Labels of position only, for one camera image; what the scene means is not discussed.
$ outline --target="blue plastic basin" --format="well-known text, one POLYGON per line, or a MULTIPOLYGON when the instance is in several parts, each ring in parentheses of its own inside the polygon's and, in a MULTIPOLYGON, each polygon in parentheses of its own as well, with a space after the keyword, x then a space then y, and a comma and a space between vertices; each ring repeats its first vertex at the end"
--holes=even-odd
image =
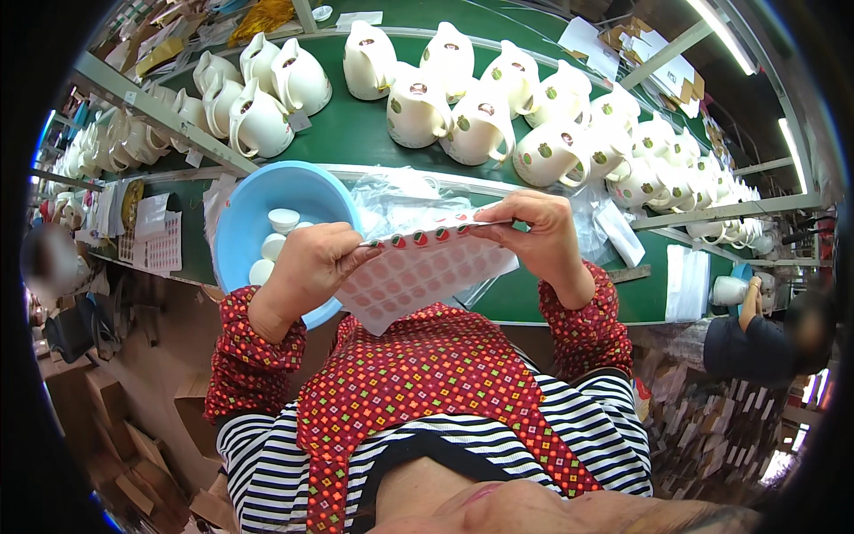
MULTIPOLYGON (((347 189, 324 169, 304 161, 281 161, 250 174, 231 193, 223 208, 213 241, 213 268, 220 288, 229 293, 249 285, 249 269, 261 259, 261 243, 273 233, 267 213, 294 209, 300 221, 346 221, 357 232, 362 225, 347 189)), ((302 316, 309 329, 322 325, 341 303, 331 298, 302 316)))

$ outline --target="striped shirt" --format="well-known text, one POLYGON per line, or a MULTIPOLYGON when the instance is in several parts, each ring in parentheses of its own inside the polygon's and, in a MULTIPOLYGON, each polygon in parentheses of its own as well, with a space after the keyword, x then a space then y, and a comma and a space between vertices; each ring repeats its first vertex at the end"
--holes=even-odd
MULTIPOLYGON (((649 447, 635 415, 632 391, 624 378, 600 375, 577 387, 536 374, 546 401, 539 409, 606 490, 651 496, 649 447)), ((225 458, 228 489, 244 532, 305 531, 308 455, 296 445, 295 402, 278 417, 238 416, 219 432, 217 449, 225 458)), ((525 478, 560 493, 516 436, 497 420, 461 414, 437 414, 380 431, 356 447, 350 458, 346 528, 358 509, 374 460, 395 441, 433 432, 486 458, 514 478, 525 478)))

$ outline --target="lips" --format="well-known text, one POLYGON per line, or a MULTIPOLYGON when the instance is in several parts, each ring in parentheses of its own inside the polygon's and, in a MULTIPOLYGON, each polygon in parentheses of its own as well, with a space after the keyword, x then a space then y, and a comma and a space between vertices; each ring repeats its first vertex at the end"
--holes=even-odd
POLYGON ((486 484, 480 490, 475 491, 468 499, 466 499, 465 502, 463 502, 463 506, 465 506, 466 504, 472 504, 474 501, 484 498, 493 491, 498 490, 499 486, 501 486, 501 483, 486 484))

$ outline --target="red and green logo sticker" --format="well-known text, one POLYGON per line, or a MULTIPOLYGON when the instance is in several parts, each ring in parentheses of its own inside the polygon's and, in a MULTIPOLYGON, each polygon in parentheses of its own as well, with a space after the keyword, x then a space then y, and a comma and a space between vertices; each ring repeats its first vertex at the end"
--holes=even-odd
POLYGON ((427 234, 418 230, 412 235, 412 241, 419 247, 423 247, 427 244, 427 234))

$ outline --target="red floral vest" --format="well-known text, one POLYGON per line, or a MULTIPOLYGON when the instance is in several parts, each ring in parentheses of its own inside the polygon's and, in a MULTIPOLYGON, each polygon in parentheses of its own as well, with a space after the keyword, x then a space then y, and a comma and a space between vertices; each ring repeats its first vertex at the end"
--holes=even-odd
POLYGON ((381 338, 347 317, 332 351, 340 353, 298 397, 296 442, 310 456, 307 532, 343 532, 349 458, 362 440, 432 414, 504 423, 568 497, 601 488, 537 409, 545 396, 531 371, 481 315, 434 304, 381 338), (429 324, 428 341, 419 322, 429 324))

